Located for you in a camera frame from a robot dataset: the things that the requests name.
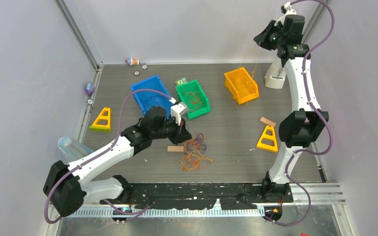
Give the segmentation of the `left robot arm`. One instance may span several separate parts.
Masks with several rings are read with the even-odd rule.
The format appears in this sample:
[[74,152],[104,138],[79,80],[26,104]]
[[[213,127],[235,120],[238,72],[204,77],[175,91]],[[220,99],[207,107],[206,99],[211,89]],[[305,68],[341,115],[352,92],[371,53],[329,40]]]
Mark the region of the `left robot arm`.
[[185,104],[177,103],[171,106],[171,116],[167,118],[164,108],[154,106],[137,124],[126,128],[115,140],[99,150],[68,164],[55,162],[43,187],[46,203],[52,204],[61,217],[72,215],[83,204],[101,200],[127,203],[133,188],[122,175],[98,181],[94,178],[113,165],[149,148],[153,140],[169,139],[174,145],[190,140],[192,136],[182,118],[187,110]]

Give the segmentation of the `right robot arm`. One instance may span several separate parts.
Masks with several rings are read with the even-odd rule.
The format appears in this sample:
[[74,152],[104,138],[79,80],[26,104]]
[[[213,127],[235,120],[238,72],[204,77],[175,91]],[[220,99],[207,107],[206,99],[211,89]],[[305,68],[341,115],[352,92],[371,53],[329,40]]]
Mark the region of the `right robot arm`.
[[271,20],[253,40],[263,49],[276,50],[289,81],[292,112],[279,125],[281,148],[276,161],[262,180],[261,195],[268,202],[289,192],[289,172],[297,159],[326,127],[329,114],[322,111],[310,73],[311,50],[302,42],[304,16],[286,13]]

